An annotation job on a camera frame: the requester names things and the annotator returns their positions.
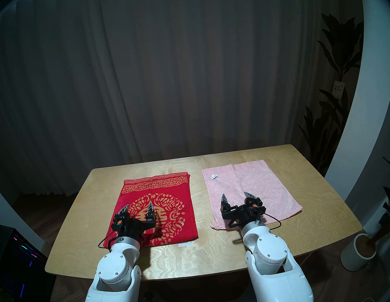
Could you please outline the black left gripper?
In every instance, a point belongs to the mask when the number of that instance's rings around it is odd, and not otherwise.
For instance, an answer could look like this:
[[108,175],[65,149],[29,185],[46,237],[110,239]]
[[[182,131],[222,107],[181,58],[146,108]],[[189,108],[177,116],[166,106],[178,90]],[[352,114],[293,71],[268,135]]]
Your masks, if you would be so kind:
[[131,218],[129,205],[126,205],[113,216],[112,229],[118,233],[117,238],[127,237],[141,242],[143,233],[148,229],[153,229],[155,222],[156,213],[152,202],[148,205],[145,221]]

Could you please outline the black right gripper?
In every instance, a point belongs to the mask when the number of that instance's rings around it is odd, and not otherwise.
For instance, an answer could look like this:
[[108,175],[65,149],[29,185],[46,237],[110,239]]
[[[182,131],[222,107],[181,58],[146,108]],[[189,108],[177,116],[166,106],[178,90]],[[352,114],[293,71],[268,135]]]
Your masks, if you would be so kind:
[[221,197],[221,216],[224,220],[229,220],[228,229],[235,227],[244,228],[247,224],[261,221],[261,216],[266,213],[266,207],[260,198],[251,193],[244,192],[245,205],[231,206],[225,194]]

